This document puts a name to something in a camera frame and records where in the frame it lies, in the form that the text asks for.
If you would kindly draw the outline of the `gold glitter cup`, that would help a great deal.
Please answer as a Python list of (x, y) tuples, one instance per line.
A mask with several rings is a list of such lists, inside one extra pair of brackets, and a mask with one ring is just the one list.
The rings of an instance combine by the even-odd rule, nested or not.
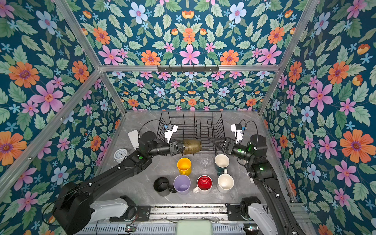
[(195, 154), (202, 150), (201, 142), (198, 140), (183, 140), (185, 155)]

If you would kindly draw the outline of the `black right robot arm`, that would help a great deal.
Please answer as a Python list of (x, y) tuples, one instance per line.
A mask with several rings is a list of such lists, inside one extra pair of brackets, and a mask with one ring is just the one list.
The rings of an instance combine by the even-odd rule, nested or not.
[(213, 138), (215, 148), (226, 155), (245, 160), (249, 178), (253, 179), (271, 212), (268, 215), (256, 197), (243, 198), (240, 210), (244, 217), (251, 218), (264, 235), (304, 235), (282, 194), (278, 176), (266, 159), (266, 138), (259, 134), (252, 135), (247, 146), (237, 144), (231, 138)]

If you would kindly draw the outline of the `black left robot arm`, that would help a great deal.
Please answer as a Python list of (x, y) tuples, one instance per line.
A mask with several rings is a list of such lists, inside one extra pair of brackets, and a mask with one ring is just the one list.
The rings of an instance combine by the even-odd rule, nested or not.
[(106, 172), (79, 184), (70, 182), (63, 186), (52, 214), (66, 234), (82, 230), (92, 219), (95, 209), (90, 206), (95, 200), (127, 178), (141, 173), (154, 156), (183, 154), (188, 146), (186, 141), (158, 142), (153, 132), (144, 133), (138, 144), (133, 153)]

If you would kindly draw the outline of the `black mug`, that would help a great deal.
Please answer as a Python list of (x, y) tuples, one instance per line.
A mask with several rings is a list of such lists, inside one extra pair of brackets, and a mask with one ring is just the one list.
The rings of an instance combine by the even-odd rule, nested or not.
[(170, 193), (177, 193), (175, 188), (170, 185), (169, 180), (166, 177), (159, 177), (154, 181), (153, 184), (154, 190), (158, 193), (159, 196), (166, 197)]

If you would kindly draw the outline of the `yellow plastic mug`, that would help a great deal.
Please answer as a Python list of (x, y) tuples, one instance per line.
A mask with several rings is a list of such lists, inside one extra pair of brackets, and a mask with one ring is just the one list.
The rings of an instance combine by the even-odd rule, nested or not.
[(181, 158), (177, 162), (177, 168), (180, 174), (189, 176), (192, 172), (192, 163), (188, 158)]

